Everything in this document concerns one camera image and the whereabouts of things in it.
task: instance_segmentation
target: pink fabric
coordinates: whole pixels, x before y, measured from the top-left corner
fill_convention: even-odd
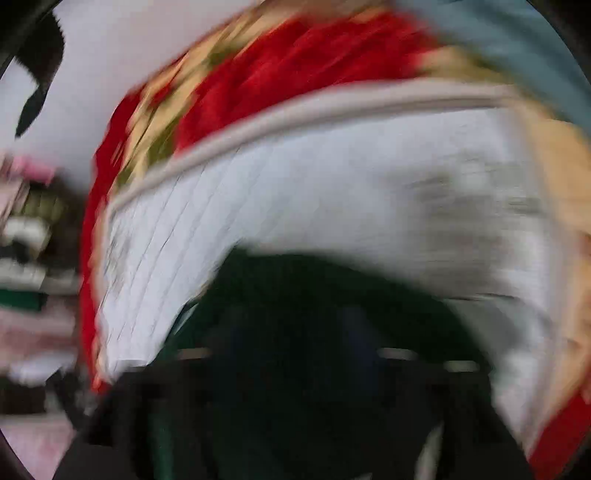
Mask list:
[[[12,159],[10,175],[49,185],[56,175],[56,169],[35,161],[26,155],[20,155]]]

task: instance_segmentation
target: white wall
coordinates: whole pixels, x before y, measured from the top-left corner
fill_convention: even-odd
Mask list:
[[[58,166],[77,190],[111,113],[125,93],[192,42],[254,0],[63,0],[55,9],[64,59],[45,107],[18,140],[14,132],[35,83],[16,62],[0,79],[0,150]]]

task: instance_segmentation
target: red fabric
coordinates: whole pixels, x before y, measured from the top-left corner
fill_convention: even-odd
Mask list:
[[[239,119],[330,85],[360,80],[405,79],[417,74],[418,56],[434,41],[408,18],[384,14],[366,23],[343,19],[314,25],[286,22],[263,35],[238,57],[220,65],[197,87],[197,102],[181,119],[176,150]],[[171,93],[165,85],[153,100],[157,106]],[[90,191],[82,229],[80,291],[82,345],[94,377],[93,343],[97,305],[92,296],[93,227],[115,181],[127,140],[127,123],[141,100],[141,90],[127,95],[113,114],[96,152],[96,180]],[[96,390],[100,383],[93,384]]]
[[[530,465],[536,480],[558,478],[591,429],[591,405],[577,392],[544,429]]]
[[[303,93],[360,80],[417,75],[434,41],[408,18],[383,14],[368,22],[287,22],[220,65],[195,90],[181,119],[176,151],[249,115]]]

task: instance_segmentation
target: light blue fabric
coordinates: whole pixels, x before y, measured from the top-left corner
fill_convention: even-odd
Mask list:
[[[591,86],[560,36],[527,0],[395,0],[392,4],[509,73],[591,137]]]

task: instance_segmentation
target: dark green fabric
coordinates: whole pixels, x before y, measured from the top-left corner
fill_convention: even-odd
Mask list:
[[[311,255],[265,257],[240,248],[156,362],[200,346],[213,352],[207,417],[224,480],[366,473],[363,440],[386,423],[376,408],[380,347],[490,370],[460,320],[427,293]],[[152,424],[163,440],[170,438],[166,416],[161,408]],[[175,478],[167,443],[155,445],[158,480]]]
[[[0,306],[28,312],[40,312],[47,295],[37,291],[0,289]]]

